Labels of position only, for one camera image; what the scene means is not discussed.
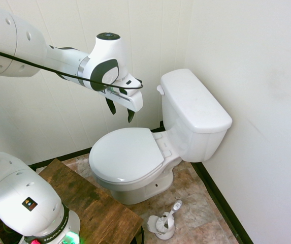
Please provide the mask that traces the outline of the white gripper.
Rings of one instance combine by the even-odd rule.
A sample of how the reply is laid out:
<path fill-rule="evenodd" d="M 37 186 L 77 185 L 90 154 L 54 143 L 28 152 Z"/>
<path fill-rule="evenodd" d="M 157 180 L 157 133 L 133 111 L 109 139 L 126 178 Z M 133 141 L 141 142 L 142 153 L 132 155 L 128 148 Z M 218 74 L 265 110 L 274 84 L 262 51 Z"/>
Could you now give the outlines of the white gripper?
<path fill-rule="evenodd" d="M 131 123 L 135 112 L 143 107 L 143 98 L 141 93 L 142 82 L 128 73 L 122 79 L 117 79 L 112 83 L 116 87 L 108 87 L 99 94 L 106 97 L 106 103 L 112 114 L 116 113 L 114 102 L 127 108 L 128 123 Z"/>

